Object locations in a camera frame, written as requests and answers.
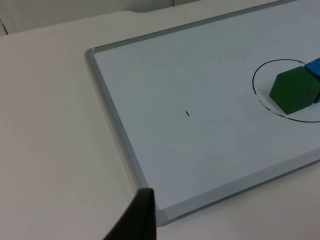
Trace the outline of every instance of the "black object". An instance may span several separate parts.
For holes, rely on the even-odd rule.
[[[104,240],[156,240],[155,193],[139,189],[129,207]]]

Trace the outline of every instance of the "blue block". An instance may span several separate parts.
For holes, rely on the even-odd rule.
[[[320,81],[320,58],[307,63],[306,65],[304,65],[305,69],[307,69],[309,71],[309,73],[311,73],[313,76],[315,76],[319,81]],[[316,97],[316,99],[314,100],[314,103],[317,104],[320,102],[320,93],[318,94],[318,96]]]

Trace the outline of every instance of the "green pentagon block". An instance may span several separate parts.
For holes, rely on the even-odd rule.
[[[320,82],[303,66],[278,74],[270,98],[286,113],[310,106],[320,92]]]

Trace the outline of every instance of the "whiteboard surface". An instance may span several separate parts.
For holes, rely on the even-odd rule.
[[[319,9],[318,0],[296,0],[94,55],[159,209],[318,153],[320,123],[267,111],[252,77],[270,60],[320,57]],[[268,101],[266,79],[292,66],[261,70],[258,96]],[[306,111],[290,117],[320,120],[320,104]]]

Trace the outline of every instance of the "white table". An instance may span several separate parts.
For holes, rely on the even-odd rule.
[[[0,37],[1,237],[99,240],[134,195],[86,49],[254,2],[118,12]],[[159,228],[158,239],[318,239],[319,181],[316,164]]]

